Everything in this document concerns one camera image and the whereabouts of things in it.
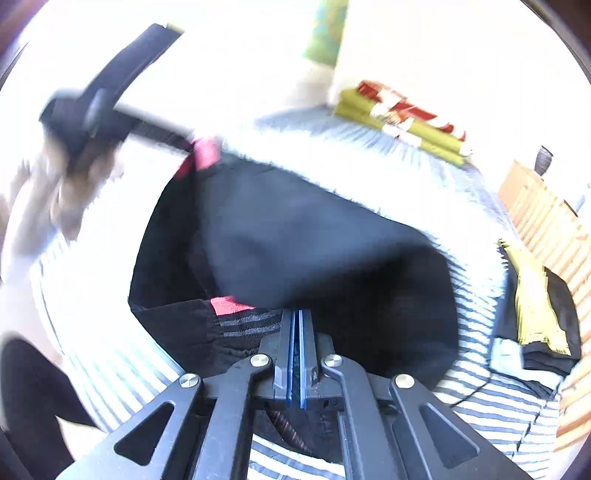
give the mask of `black gripper frame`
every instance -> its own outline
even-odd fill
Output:
[[[531,478],[411,376],[367,373],[285,310],[258,355],[181,376],[58,479],[243,480],[254,411],[298,407],[337,411],[347,480]]]

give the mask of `wooden furniture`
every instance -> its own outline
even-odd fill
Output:
[[[573,211],[532,170],[514,161],[499,198],[526,247],[569,286],[583,359],[566,379],[556,450],[591,431],[591,238]]]

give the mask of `pink tag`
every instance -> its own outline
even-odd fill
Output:
[[[235,302],[232,297],[216,297],[211,299],[211,303],[216,315],[229,315],[231,313],[255,309],[254,307]]]
[[[202,138],[195,142],[195,168],[204,170],[220,158],[217,142],[213,138]]]

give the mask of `white wall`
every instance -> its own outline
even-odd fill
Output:
[[[591,87],[558,36],[519,0],[350,0],[331,99],[375,79],[467,129],[495,190],[541,145],[554,177],[591,179]]]

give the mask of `striped fabric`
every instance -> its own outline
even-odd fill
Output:
[[[228,134],[226,143],[431,239],[448,259],[460,326],[460,356],[436,394],[457,404],[460,417],[542,478],[556,436],[557,402],[542,402],[519,382],[487,368],[505,278],[496,241],[519,240],[479,172],[334,118],[326,108],[262,119]],[[181,373],[137,323],[126,296],[145,226],[182,158],[133,141],[122,155],[130,158],[126,175],[91,205],[79,240],[70,245],[56,240],[33,272],[38,305],[47,312],[46,325],[66,357],[70,378],[106,431]],[[114,238],[116,231],[125,235]],[[344,470],[255,437],[248,478],[339,479]]]

